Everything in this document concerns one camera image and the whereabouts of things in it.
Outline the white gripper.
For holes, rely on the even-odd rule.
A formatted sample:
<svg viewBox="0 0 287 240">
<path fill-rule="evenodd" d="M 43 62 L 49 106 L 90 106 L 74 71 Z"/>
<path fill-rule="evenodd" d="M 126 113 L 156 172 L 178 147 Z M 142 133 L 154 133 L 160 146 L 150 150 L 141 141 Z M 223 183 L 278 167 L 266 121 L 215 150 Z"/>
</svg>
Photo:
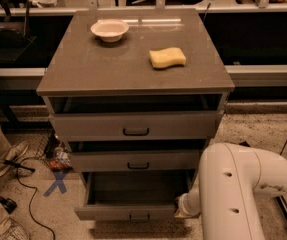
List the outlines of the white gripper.
<svg viewBox="0 0 287 240">
<path fill-rule="evenodd" d="M 200 199 L 198 194 L 185 193 L 176 201 L 176 218 L 192 218 L 201 213 Z"/>
</svg>

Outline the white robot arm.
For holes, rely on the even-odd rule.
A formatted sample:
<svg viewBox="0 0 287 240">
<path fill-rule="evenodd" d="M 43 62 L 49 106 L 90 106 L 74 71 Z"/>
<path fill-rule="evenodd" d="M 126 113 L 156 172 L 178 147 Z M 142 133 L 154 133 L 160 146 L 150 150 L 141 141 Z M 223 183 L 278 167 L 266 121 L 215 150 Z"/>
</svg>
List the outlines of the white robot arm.
<svg viewBox="0 0 287 240">
<path fill-rule="evenodd" d="M 255 198 L 287 192 L 287 160 L 252 147 L 216 143 L 201 155 L 198 186 L 177 198 L 178 218 L 199 215 L 204 240 L 265 240 Z"/>
</svg>

